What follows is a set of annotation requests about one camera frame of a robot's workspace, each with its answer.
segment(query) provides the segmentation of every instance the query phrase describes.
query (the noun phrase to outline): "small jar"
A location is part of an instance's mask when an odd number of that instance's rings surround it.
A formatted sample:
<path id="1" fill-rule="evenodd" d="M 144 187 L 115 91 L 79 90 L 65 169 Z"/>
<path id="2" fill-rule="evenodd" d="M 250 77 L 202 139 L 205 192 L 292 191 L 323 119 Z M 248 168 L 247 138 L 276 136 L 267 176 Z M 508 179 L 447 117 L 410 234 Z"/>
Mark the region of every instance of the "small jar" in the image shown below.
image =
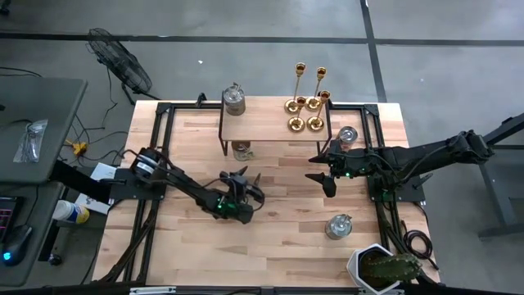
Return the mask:
<path id="1" fill-rule="evenodd" d="M 231 116 L 239 116 L 246 110 L 246 98 L 244 97 L 244 90 L 240 88 L 239 84 L 233 83 L 222 92 L 225 102 L 226 112 Z"/>
<path id="2" fill-rule="evenodd" d="M 231 149 L 237 161 L 248 161 L 253 157 L 251 142 L 231 142 Z"/>
<path id="3" fill-rule="evenodd" d="M 358 137 L 359 134 L 357 133 L 357 130 L 355 130 L 355 128 L 351 126 L 342 127 L 337 134 L 337 139 L 340 140 L 342 151 L 349 151 Z"/>
<path id="4" fill-rule="evenodd" d="M 351 230 L 353 229 L 353 225 L 351 224 L 351 216 L 347 214 L 340 214 L 333 218 L 331 218 L 326 223 L 326 235 L 330 239 L 341 239 L 344 237 L 347 237 Z"/>

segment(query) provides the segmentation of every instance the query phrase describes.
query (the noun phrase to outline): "fan grille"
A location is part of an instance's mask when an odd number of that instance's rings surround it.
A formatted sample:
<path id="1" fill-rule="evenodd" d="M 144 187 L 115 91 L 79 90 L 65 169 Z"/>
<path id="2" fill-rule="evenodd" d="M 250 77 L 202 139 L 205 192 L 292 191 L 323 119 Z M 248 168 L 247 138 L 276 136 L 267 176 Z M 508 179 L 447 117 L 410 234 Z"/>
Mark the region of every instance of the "fan grille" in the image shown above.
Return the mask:
<path id="1" fill-rule="evenodd" d="M 152 82 L 137 58 L 106 30 L 90 29 L 88 42 L 97 59 L 135 93 L 148 93 Z"/>

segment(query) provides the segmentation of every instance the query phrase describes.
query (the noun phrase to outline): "computer mouse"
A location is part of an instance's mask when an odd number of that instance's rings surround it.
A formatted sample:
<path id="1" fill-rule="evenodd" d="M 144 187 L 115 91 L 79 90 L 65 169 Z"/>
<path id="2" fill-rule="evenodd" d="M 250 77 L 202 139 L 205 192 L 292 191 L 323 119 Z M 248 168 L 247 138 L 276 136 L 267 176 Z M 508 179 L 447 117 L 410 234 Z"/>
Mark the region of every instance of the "computer mouse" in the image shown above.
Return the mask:
<path id="1" fill-rule="evenodd" d="M 16 266 L 24 260 L 29 237 L 33 228 L 28 225 L 20 225 L 13 228 L 7 235 L 2 247 L 2 261 L 6 266 Z"/>

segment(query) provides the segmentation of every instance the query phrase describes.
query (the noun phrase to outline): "gray floor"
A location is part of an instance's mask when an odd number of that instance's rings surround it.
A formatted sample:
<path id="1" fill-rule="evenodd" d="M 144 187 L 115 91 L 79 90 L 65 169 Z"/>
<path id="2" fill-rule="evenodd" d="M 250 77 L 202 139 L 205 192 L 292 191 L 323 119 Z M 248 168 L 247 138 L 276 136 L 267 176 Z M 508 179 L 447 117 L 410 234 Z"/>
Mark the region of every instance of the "gray floor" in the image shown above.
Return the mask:
<path id="1" fill-rule="evenodd" d="M 384 39 L 523 39 L 524 2 L 490 0 L 369 0 L 373 30 Z M 357 0 L 27 0 L 14 1 L 0 29 L 85 33 L 103 27 L 113 34 L 181 36 L 269 36 L 364 38 Z M 233 81 L 253 95 L 293 91 L 292 67 L 327 67 L 323 86 L 335 101 L 376 102 L 367 45 L 292 43 L 124 43 L 153 80 L 162 98 L 216 98 Z M 388 102 L 399 102 L 411 145 L 474 129 L 484 134 L 524 111 L 524 48 L 379 46 L 378 57 Z M 88 127 L 100 124 L 111 105 L 106 69 L 85 42 L 0 40 L 0 66 L 34 70 L 44 76 L 89 82 L 79 116 Z M 314 81 L 301 91 L 314 90 Z M 133 108 L 113 77 L 118 107 L 107 128 L 92 140 L 127 130 Z M 124 144 L 116 135 L 94 144 L 99 157 Z M 69 157 L 66 150 L 62 156 Z M 111 162 L 108 157 L 104 162 Z M 424 189 L 431 239 L 449 286 L 521 293 L 524 235 L 481 242 L 477 232 L 497 225 L 475 166 L 438 170 Z M 38 264 L 30 287 L 77 284 L 101 236 L 99 229 L 75 230 L 57 242 L 64 265 Z"/>

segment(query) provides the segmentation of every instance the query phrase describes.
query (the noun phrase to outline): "plant pot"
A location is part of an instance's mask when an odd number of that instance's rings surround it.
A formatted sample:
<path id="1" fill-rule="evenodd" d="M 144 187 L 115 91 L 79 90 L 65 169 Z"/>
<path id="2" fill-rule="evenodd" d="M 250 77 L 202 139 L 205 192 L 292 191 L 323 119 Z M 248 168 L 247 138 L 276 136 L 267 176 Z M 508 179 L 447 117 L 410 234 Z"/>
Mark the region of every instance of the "plant pot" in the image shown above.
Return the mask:
<path id="1" fill-rule="evenodd" d="M 386 285 L 377 285 L 375 282 L 366 282 L 364 279 L 360 278 L 359 264 L 362 260 L 362 257 L 365 255 L 393 256 L 393 253 L 387 251 L 383 246 L 377 243 L 374 243 L 373 245 L 370 245 L 369 247 L 366 247 L 364 249 L 355 250 L 347 263 L 346 269 L 350 273 L 351 278 L 353 279 L 356 285 L 362 288 L 366 288 L 370 292 L 373 292 L 377 295 L 381 295 L 397 287 L 400 284 L 400 281 L 396 281 L 393 284 L 388 283 Z"/>

